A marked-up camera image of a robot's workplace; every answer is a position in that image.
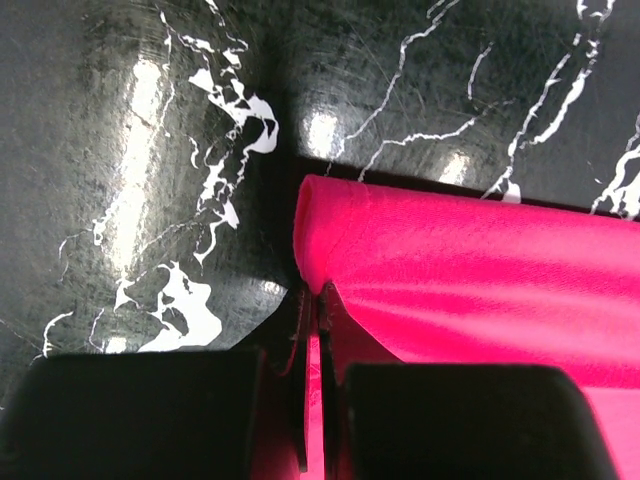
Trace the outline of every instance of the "scratched surface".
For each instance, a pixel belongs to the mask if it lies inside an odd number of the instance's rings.
[[[637,0],[21,0],[0,23],[0,405],[38,356],[243,338],[297,280],[303,157],[640,214]]]

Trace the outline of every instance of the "pink cloth roll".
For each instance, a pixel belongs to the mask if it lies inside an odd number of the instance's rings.
[[[627,480],[640,479],[638,248],[631,222],[316,176],[294,228],[311,290],[333,283],[401,360],[563,369]]]

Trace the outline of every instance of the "white marble veining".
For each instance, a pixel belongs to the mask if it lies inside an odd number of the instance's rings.
[[[430,19],[431,15],[435,12],[435,10],[441,7],[444,3],[445,3],[445,0],[439,0],[435,5],[433,5],[427,12],[427,19]],[[360,127],[358,127],[358,129],[355,132],[350,133],[349,135],[346,135],[345,137],[340,139],[340,142],[338,145],[338,151],[336,153],[335,159],[340,158],[342,154],[345,152],[347,142],[360,136],[362,132],[364,132],[365,129],[371,124],[371,122],[373,122],[375,118],[378,115],[380,115],[380,113],[386,108],[387,104],[389,103],[389,99],[391,98],[391,93],[393,92],[393,89],[395,88],[396,83],[398,82],[398,80],[400,79],[404,71],[404,65],[407,59],[407,48],[409,48],[409,46],[416,40],[427,38],[429,35],[431,35],[440,26],[440,24],[442,23],[442,19],[444,18],[446,13],[458,3],[460,3],[460,0],[450,1],[449,3],[444,5],[442,10],[433,18],[429,27],[427,27],[425,30],[421,32],[408,35],[402,40],[402,42],[400,43],[400,56],[398,59],[398,66],[396,68],[395,73],[393,74],[393,77],[391,77],[391,80],[389,81],[389,85],[385,92],[384,98],[382,99],[382,103],[371,113],[371,115],[369,115],[365,119],[365,121],[360,125]],[[379,152],[377,152],[377,154],[374,154],[374,157],[377,158],[378,155],[379,155]],[[330,162],[327,167],[327,174],[331,170],[331,165],[332,165],[332,162]],[[371,168],[372,165],[373,165],[373,162],[370,160],[367,166],[364,168],[364,170],[360,174],[361,179],[364,178],[364,174],[366,173],[366,170]]]
[[[615,0],[607,0],[607,5],[605,9],[602,11],[596,11],[591,13],[590,17],[592,18],[599,17],[600,19],[599,26],[602,26],[603,22],[607,18],[609,18],[609,16],[611,15],[614,4],[615,4]],[[576,1],[576,11],[578,14],[578,18],[580,20],[583,20],[584,12],[588,8],[589,7],[585,4],[584,0]],[[523,150],[528,146],[535,146],[535,145],[545,143],[553,135],[555,135],[558,132],[558,130],[560,129],[562,123],[566,118],[566,115],[569,111],[570,106],[573,103],[575,103],[582,95],[582,92],[584,91],[584,87],[586,85],[586,81],[589,78],[589,76],[593,73],[593,69],[595,68],[596,63],[598,61],[598,55],[600,53],[600,50],[599,50],[600,29],[599,28],[596,30],[595,35],[596,36],[594,38],[587,38],[586,41],[587,41],[588,49],[585,55],[587,64],[586,66],[582,67],[579,70],[578,74],[576,75],[576,78],[573,80],[571,84],[571,88],[569,89],[569,92],[567,93],[565,99],[560,105],[560,108],[556,113],[555,117],[553,118],[553,120],[551,121],[551,123],[542,131],[542,133],[536,135],[532,140],[529,140],[529,141],[522,140],[523,136],[527,134],[527,130],[529,128],[529,124],[531,123],[531,120],[537,117],[538,110],[543,106],[547,98],[547,95],[549,93],[549,88],[552,85],[562,81],[558,77],[558,75],[560,71],[564,68],[566,63],[569,61],[569,59],[573,56],[573,53],[570,52],[565,54],[560,59],[556,67],[553,69],[553,71],[551,72],[551,75],[545,82],[544,88],[542,90],[542,94],[540,95],[538,101],[529,109],[529,112],[525,117],[524,123],[522,124],[522,128],[516,133],[515,137],[509,144],[509,148],[507,150],[507,154],[509,156],[509,164],[507,165],[507,168],[502,173],[502,175],[498,177],[495,183],[491,187],[489,187],[489,189],[483,195],[483,198],[486,198],[492,193],[501,192],[503,193],[503,201],[509,202],[509,203],[520,203],[521,188],[518,184],[513,182],[513,180],[511,179],[514,172],[514,168],[515,168],[516,149]],[[573,39],[573,46],[577,47],[582,42],[582,39],[583,39],[582,34],[576,33]]]
[[[609,200],[610,213],[627,220],[635,220],[640,215],[640,173],[632,179],[627,179],[627,168],[632,163],[640,163],[640,113],[636,118],[635,132],[627,141],[624,153],[616,163],[615,176],[593,202],[591,213],[595,213],[603,202]]]
[[[74,238],[78,238],[78,237],[79,237],[80,235],[82,235],[83,233],[88,233],[88,232],[90,232],[90,231],[91,231],[91,230],[87,229],[87,230],[85,230],[85,231],[83,231],[83,232],[79,232],[79,233],[76,233],[76,234],[74,234],[74,235],[69,235],[69,236],[67,236],[67,237],[62,241],[62,243],[60,243],[60,246],[58,247],[58,261],[62,261],[62,254],[63,254],[64,249],[65,249],[65,247],[67,246],[67,242],[68,242],[69,240],[72,240],[72,239],[74,239]],[[65,259],[65,262],[64,262],[64,268],[62,269],[62,272],[60,273],[60,278],[58,278],[58,283],[62,283],[62,282],[64,281],[64,276],[66,275],[66,273],[67,273],[67,271],[68,271],[68,270],[69,270],[69,260],[68,260],[68,259]]]
[[[18,332],[16,332],[16,329],[7,321],[3,320],[0,318],[0,325],[3,325],[5,328],[7,328],[13,335],[15,335],[16,337],[18,337],[20,340],[23,340],[24,342],[27,343],[27,345],[31,345],[33,348],[35,348],[36,350],[40,351],[41,348],[39,346],[37,346],[33,341],[31,341],[29,338],[27,338],[24,335],[20,335]]]
[[[433,134],[433,133],[412,133],[411,135],[407,135],[402,140],[383,140],[378,149],[374,152],[374,154],[369,159],[369,163],[365,165],[365,167],[360,171],[360,176],[358,177],[358,181],[364,181],[364,177],[367,174],[367,171],[375,164],[376,159],[380,156],[382,151],[387,145],[397,145],[400,147],[405,147],[408,144],[415,142],[416,140],[446,140],[448,138],[457,137],[462,135],[466,130],[471,128],[476,124],[479,118],[485,116],[489,110],[491,110],[495,104],[491,105],[484,112],[474,117],[471,117],[469,120],[464,122],[459,128],[452,132]]]
[[[131,84],[131,91],[133,92],[132,117],[129,123],[134,127],[139,124],[139,128],[126,134],[126,141],[128,143],[125,147],[123,161],[119,168],[124,187],[115,196],[105,213],[92,221],[93,227],[91,228],[91,232],[93,234],[94,245],[100,247],[103,253],[114,259],[114,264],[116,264],[115,266],[120,273],[120,278],[115,285],[113,311],[115,312],[127,303],[133,303],[140,311],[140,315],[150,315],[160,322],[162,326],[159,334],[148,343],[142,345],[139,351],[169,351],[183,346],[205,347],[220,334],[222,329],[220,319],[207,307],[211,296],[211,287],[205,283],[198,283],[189,278],[189,276],[180,269],[180,264],[177,261],[170,262],[168,265],[161,264],[156,267],[168,271],[169,280],[157,294],[157,309],[155,312],[142,312],[140,305],[135,302],[126,291],[144,278],[146,274],[146,272],[143,272],[138,278],[131,280],[127,275],[127,267],[128,262],[133,257],[133,249],[136,244],[139,243],[135,235],[137,232],[137,224],[141,221],[142,205],[146,201],[144,191],[142,190],[142,179],[147,173],[145,158],[147,160],[149,159],[152,142],[160,131],[164,132],[166,137],[172,136],[164,127],[164,118],[176,95],[175,85],[168,80],[168,75],[171,72],[171,57],[175,53],[176,45],[181,45],[189,49],[191,52],[201,56],[204,60],[206,67],[195,71],[187,80],[194,88],[205,91],[208,101],[233,120],[234,126],[225,135],[225,138],[230,141],[231,146],[220,158],[213,161],[210,160],[213,145],[206,148],[205,154],[201,159],[201,166],[204,166],[208,170],[208,174],[202,184],[200,195],[194,198],[194,218],[187,222],[169,225],[160,235],[142,245],[135,253],[140,254],[168,233],[176,232],[183,228],[199,226],[200,223],[197,221],[199,216],[205,212],[211,212],[218,217],[217,220],[210,222],[206,226],[211,239],[204,250],[201,251],[201,236],[200,240],[194,245],[193,251],[193,256],[202,268],[204,268],[206,258],[216,247],[216,230],[224,226],[237,229],[240,224],[240,219],[232,204],[232,198],[234,192],[244,180],[245,171],[251,155],[255,153],[271,153],[277,146],[279,123],[275,118],[271,106],[256,94],[248,95],[239,76],[242,70],[242,55],[248,51],[248,43],[231,35],[221,15],[220,9],[213,0],[204,1],[218,27],[223,29],[225,37],[231,41],[231,46],[219,48],[207,39],[196,38],[189,34],[180,33],[169,24],[166,14],[163,11],[159,12],[159,21],[165,26],[167,33],[163,39],[163,45],[166,48],[166,59],[164,63],[156,65],[148,59],[141,58],[134,69]],[[207,55],[218,54],[228,62],[228,65],[223,67],[216,77],[224,79],[224,83],[221,84],[213,80],[213,75],[210,70],[212,68],[211,62],[207,57]],[[159,93],[159,84],[161,82],[169,83],[170,93],[166,98],[163,98]],[[228,93],[230,92],[233,92],[234,95],[231,100],[228,100]],[[240,166],[237,171],[231,172],[235,174],[235,181],[230,181],[227,179],[227,174],[230,172],[226,172],[225,161],[234,154],[233,149],[237,143],[236,141],[240,138],[240,134],[249,118],[260,120],[263,124],[263,131],[257,140],[243,146]],[[198,169],[200,168],[198,165],[201,154],[200,145],[191,135],[187,135],[187,139],[192,147],[189,162],[193,168]],[[125,221],[128,222],[126,225],[120,225],[120,223]],[[119,235],[120,238],[116,238],[115,242],[114,239],[110,238],[109,244],[115,243],[119,248],[116,249],[117,251],[107,252],[105,251],[103,242],[107,234],[107,225],[111,222],[118,224],[116,225],[116,236]],[[62,259],[67,242],[82,233],[84,232],[71,235],[63,240],[58,250],[60,259]],[[166,312],[180,313],[187,324],[187,333],[182,334],[171,323],[165,321],[163,315]],[[100,309],[94,318],[91,331],[88,332],[88,343],[102,353],[119,353],[125,351],[127,349],[127,341],[124,338],[113,337],[101,343],[98,343],[94,338],[96,325],[103,313],[104,308]],[[73,316],[73,311],[67,312],[56,316],[48,322],[43,333],[43,356],[46,357],[54,348],[49,339],[51,329],[54,328],[59,321],[72,318]]]
[[[486,56],[489,55],[489,53],[491,53],[492,48],[493,48],[493,42],[490,42],[489,46],[485,48],[480,53],[480,55],[478,55],[478,58],[476,58],[476,61],[473,64],[473,69],[471,70],[471,75],[469,76],[469,83],[467,84],[467,98],[469,100],[473,100],[473,82],[476,79],[478,68],[480,68],[480,64],[482,63],[482,60],[484,60]]]

